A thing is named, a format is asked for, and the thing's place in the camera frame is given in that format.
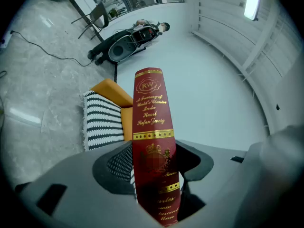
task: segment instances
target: striped pillow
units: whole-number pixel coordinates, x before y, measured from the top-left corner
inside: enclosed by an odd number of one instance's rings
[[[124,141],[118,105],[94,91],[84,93],[84,103],[85,151]]]

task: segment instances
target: book spine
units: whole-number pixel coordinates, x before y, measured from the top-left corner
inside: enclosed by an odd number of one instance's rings
[[[162,71],[145,68],[135,74],[133,165],[139,204],[159,223],[177,223],[179,173],[168,96]]]

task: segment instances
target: gold band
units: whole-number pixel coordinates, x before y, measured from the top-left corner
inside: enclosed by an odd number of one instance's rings
[[[177,183],[172,184],[172,185],[170,185],[170,186],[162,187],[162,188],[158,191],[158,193],[161,194],[161,193],[166,193],[166,192],[172,192],[172,191],[174,191],[174,190],[176,190],[176,189],[179,189],[179,188],[180,188],[180,183],[177,182]]]
[[[174,137],[173,129],[133,133],[133,140],[162,139],[169,137]]]
[[[141,75],[144,75],[144,74],[162,74],[162,71],[160,70],[148,70],[148,71],[144,71],[144,72],[141,72],[137,75],[135,75],[135,78],[141,76]]]

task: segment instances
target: orange cushion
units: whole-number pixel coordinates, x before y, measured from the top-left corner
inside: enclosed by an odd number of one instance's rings
[[[133,99],[117,83],[107,78],[95,85],[91,90],[113,101],[121,108],[132,107]]]
[[[121,111],[122,123],[123,123],[123,136],[125,141],[132,140],[132,115],[133,107],[123,108]]]

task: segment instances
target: marble floor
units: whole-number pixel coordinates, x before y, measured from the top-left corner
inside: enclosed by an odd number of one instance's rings
[[[80,15],[68,1],[27,0],[10,29],[59,57],[74,57],[89,63],[90,40],[86,25],[71,24]],[[105,78],[114,78],[107,62],[81,67],[71,60],[58,60],[13,34],[0,54],[0,96],[5,122],[1,135],[1,163],[14,187],[33,181],[62,159],[80,153],[83,103],[81,94]]]

